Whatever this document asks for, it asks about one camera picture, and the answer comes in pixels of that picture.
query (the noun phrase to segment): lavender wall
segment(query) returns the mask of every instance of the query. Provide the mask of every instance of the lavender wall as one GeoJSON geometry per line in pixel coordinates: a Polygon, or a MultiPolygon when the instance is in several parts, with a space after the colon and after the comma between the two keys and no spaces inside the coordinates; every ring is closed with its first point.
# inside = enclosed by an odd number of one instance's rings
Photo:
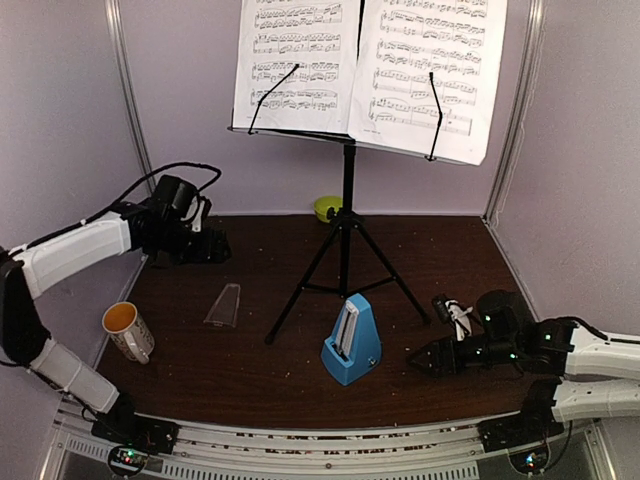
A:
{"type": "MultiPolygon", "coordinates": [[[[3,0],[0,65],[0,245],[12,247],[93,213],[139,170],[102,0],[3,0]]],[[[58,285],[37,302],[43,322],[95,361],[101,312],[139,261],[58,285]]],[[[0,477],[33,478],[59,397],[18,369],[0,370],[0,391],[0,477]]]]}
{"type": "MultiPolygon", "coordinates": [[[[640,335],[640,3],[548,3],[498,237],[541,318],[640,335]]],[[[620,478],[639,478],[640,421],[606,427],[620,478]]]]}
{"type": "MultiPolygon", "coordinates": [[[[340,194],[335,145],[226,130],[233,106],[241,1],[122,0],[133,84],[154,166],[179,159],[224,169],[210,193],[224,214],[310,212],[340,194]]],[[[355,206],[363,213],[484,213],[511,113],[529,0],[509,2],[493,133],[479,167],[430,165],[360,150],[355,206]]],[[[198,177],[189,178],[196,181],[198,177]]]]}

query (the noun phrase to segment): white mug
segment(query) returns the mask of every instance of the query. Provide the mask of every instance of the white mug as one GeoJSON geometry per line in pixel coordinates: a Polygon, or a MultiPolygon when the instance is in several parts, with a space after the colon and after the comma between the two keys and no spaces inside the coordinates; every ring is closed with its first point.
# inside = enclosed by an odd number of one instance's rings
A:
{"type": "Polygon", "coordinates": [[[143,365],[149,363],[156,342],[133,303],[111,306],[102,317],[102,327],[125,357],[143,365]]]}

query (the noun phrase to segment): dark wood surface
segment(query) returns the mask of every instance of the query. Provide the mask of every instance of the dark wood surface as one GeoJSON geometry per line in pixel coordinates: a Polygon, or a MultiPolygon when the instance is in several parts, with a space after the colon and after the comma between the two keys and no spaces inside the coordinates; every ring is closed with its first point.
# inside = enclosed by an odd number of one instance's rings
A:
{"type": "MultiPolygon", "coordinates": [[[[518,410],[533,377],[509,367],[430,379],[405,357],[450,335],[434,318],[424,327],[395,284],[366,294],[383,341],[381,364],[349,387],[320,360],[343,301],[304,293],[272,346],[265,334],[328,232],[311,216],[214,219],[228,232],[233,258],[223,265],[147,267],[134,302],[156,338],[151,362],[129,362],[109,345],[99,371],[131,393],[138,411],[182,420],[280,428],[412,425],[518,410]],[[241,285],[238,325],[203,324],[226,283],[241,285]]],[[[432,315],[439,293],[473,305],[491,289],[516,284],[478,218],[373,217],[367,227],[432,315]]],[[[338,245],[316,283],[336,284],[338,245]]],[[[351,285],[385,271],[359,236],[352,248],[351,285]]]]}

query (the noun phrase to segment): music stand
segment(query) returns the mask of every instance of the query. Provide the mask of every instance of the music stand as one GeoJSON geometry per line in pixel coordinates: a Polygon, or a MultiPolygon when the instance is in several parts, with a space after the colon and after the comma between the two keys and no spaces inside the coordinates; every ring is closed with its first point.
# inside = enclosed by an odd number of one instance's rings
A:
{"type": "Polygon", "coordinates": [[[425,325],[431,323],[431,319],[427,315],[427,312],[422,308],[422,305],[418,302],[415,295],[411,292],[407,284],[404,282],[400,274],[391,264],[384,252],[373,240],[373,237],[369,234],[364,226],[363,218],[353,211],[353,185],[355,180],[355,158],[356,158],[356,145],[353,143],[344,143],[344,176],[342,184],[342,208],[333,215],[331,218],[331,231],[327,235],[324,243],[313,257],[311,264],[307,268],[307,271],[302,276],[300,282],[293,291],[293,294],[289,298],[289,301],[285,305],[282,313],[278,317],[278,320],[271,328],[271,331],[265,337],[265,343],[270,345],[275,340],[278,331],[284,324],[287,316],[291,312],[291,309],[295,305],[296,301],[305,290],[318,290],[327,293],[337,293],[340,298],[347,298],[356,293],[366,292],[368,290],[386,285],[387,283],[396,282],[400,289],[407,296],[411,304],[418,311],[425,325]],[[364,241],[369,245],[373,253],[378,257],[378,260],[384,265],[389,277],[377,282],[370,283],[364,287],[356,288],[349,291],[349,264],[351,260],[351,233],[355,230],[359,233],[364,241]],[[311,277],[316,268],[320,264],[320,261],[331,247],[333,240],[337,235],[340,235],[340,277],[337,287],[327,287],[324,285],[315,285],[310,283],[311,277]]]}
{"type": "MultiPolygon", "coordinates": [[[[364,3],[365,3],[365,0],[361,0],[360,29],[362,28],[362,14],[364,11],[364,3]]],[[[280,82],[278,82],[271,90],[269,90],[269,92],[267,92],[260,99],[260,101],[258,102],[258,107],[256,108],[253,122],[251,123],[251,127],[249,128],[248,132],[244,132],[244,133],[249,133],[250,135],[254,133],[261,133],[260,129],[258,129],[257,131],[254,130],[254,124],[263,100],[265,100],[269,96],[269,94],[271,94],[274,90],[276,90],[290,75],[292,75],[297,70],[298,67],[299,67],[299,64],[296,64],[293,67],[293,69],[289,72],[289,74],[284,76],[280,80],[280,82]]],[[[425,156],[425,159],[428,161],[434,161],[436,160],[436,158],[433,156],[433,153],[434,153],[435,145],[438,139],[438,133],[442,125],[443,113],[442,113],[442,109],[440,108],[440,102],[438,100],[438,95],[436,93],[435,86],[433,83],[433,72],[429,74],[429,77],[430,77],[431,87],[433,89],[434,97],[438,107],[438,124],[435,132],[433,146],[431,148],[431,155],[425,156]]],[[[241,131],[241,129],[236,130],[233,128],[233,119],[231,121],[231,125],[232,126],[229,127],[230,131],[232,132],[241,131]]],[[[402,279],[400,274],[391,264],[389,259],[386,257],[386,255],[382,251],[382,249],[380,249],[380,247],[375,243],[375,241],[373,240],[373,237],[369,234],[369,232],[364,226],[364,219],[360,215],[358,215],[356,212],[353,211],[355,159],[356,159],[356,148],[357,148],[356,141],[353,138],[349,137],[348,135],[342,135],[342,134],[327,134],[327,133],[321,133],[321,132],[302,132],[302,131],[295,131],[295,130],[279,130],[279,129],[263,129],[262,132],[339,143],[343,145],[343,155],[344,155],[344,173],[343,173],[343,179],[342,179],[342,202],[343,202],[342,208],[338,212],[329,212],[328,216],[331,217],[330,218],[331,231],[327,235],[327,238],[325,239],[324,243],[320,246],[320,249],[318,250],[316,255],[313,257],[311,264],[309,265],[304,275],[298,282],[298,285],[293,291],[293,294],[289,298],[289,301],[285,305],[284,309],[280,313],[280,316],[276,320],[275,324],[271,328],[271,331],[265,337],[264,339],[265,343],[267,345],[271,345],[274,342],[276,335],[278,334],[278,331],[284,324],[285,320],[287,319],[287,316],[293,309],[298,298],[300,297],[302,292],[304,292],[307,289],[317,290],[325,293],[334,293],[334,294],[340,295],[340,298],[347,298],[356,293],[363,293],[363,292],[372,290],[374,288],[380,287],[382,285],[396,282],[400,287],[400,289],[402,290],[402,292],[405,294],[405,296],[409,299],[413,307],[418,311],[418,313],[420,314],[420,317],[422,317],[423,323],[425,325],[429,325],[431,323],[431,319],[429,318],[429,315],[427,315],[427,312],[425,311],[425,309],[422,307],[422,305],[420,305],[415,295],[411,292],[411,290],[409,289],[405,281],[402,279]],[[355,230],[357,233],[359,233],[362,236],[364,241],[367,243],[367,245],[369,245],[371,250],[373,250],[373,253],[376,255],[376,257],[378,257],[378,260],[380,260],[382,265],[385,267],[385,269],[389,273],[389,277],[384,278],[382,280],[378,280],[377,282],[370,283],[368,285],[365,285],[364,287],[360,287],[350,291],[349,290],[349,264],[351,261],[352,230],[355,230]],[[335,240],[335,238],[338,235],[340,235],[340,276],[339,276],[338,286],[328,287],[324,285],[316,285],[316,284],[310,283],[311,277],[313,276],[316,268],[318,267],[318,265],[322,261],[322,258],[325,256],[325,254],[331,247],[332,242],[335,240]]]]}

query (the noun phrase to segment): music score page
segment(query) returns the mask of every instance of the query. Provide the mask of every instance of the music score page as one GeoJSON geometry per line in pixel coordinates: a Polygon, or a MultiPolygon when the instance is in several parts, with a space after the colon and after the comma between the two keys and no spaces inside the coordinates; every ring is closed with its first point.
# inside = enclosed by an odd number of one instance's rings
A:
{"type": "Polygon", "coordinates": [[[347,133],[360,0],[243,0],[234,128],[347,133]]]}
{"type": "Polygon", "coordinates": [[[507,0],[367,0],[348,133],[480,165],[498,87],[507,0]]]}

